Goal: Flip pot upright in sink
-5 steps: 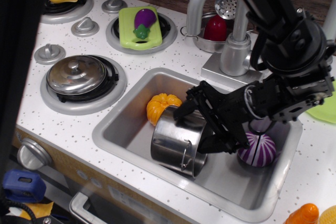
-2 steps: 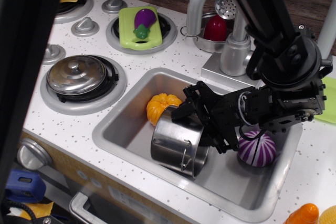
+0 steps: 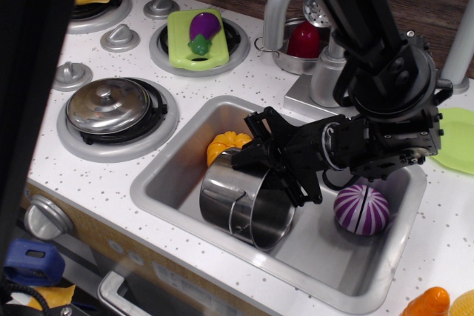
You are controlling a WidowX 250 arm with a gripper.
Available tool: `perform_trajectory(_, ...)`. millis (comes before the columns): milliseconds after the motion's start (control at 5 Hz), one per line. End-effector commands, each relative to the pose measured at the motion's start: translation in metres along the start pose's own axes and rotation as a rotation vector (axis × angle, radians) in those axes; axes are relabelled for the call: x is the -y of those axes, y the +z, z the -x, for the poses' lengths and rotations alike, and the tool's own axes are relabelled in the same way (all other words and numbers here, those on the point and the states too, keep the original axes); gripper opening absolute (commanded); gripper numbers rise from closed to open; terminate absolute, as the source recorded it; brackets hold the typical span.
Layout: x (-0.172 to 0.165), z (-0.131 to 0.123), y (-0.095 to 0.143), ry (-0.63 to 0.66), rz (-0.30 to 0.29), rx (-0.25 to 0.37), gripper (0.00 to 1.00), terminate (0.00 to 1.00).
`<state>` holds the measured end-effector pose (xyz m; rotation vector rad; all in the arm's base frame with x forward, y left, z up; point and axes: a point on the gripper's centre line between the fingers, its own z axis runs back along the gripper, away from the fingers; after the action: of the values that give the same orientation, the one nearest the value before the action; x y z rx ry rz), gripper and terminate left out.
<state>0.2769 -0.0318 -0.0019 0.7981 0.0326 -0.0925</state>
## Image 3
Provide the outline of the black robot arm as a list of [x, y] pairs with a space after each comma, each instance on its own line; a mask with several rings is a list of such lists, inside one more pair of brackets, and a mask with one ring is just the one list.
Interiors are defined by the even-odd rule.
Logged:
[[357, 115], [297, 127], [267, 107], [246, 117], [253, 140], [231, 160], [234, 169], [269, 167], [294, 206], [321, 203], [318, 173], [348, 169], [384, 180], [436, 155], [443, 135], [438, 105], [453, 93], [423, 38], [398, 31], [387, 0], [319, 1], [347, 60], [333, 97]]

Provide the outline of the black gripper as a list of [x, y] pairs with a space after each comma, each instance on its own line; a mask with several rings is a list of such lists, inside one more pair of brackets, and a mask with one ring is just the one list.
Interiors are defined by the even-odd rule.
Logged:
[[253, 140], [231, 158], [234, 169], [264, 164], [272, 169], [266, 185], [282, 191], [293, 206], [320, 204], [322, 193], [317, 173], [330, 168], [324, 155], [323, 129], [333, 122], [325, 118], [302, 126], [286, 121], [267, 107], [244, 119]]

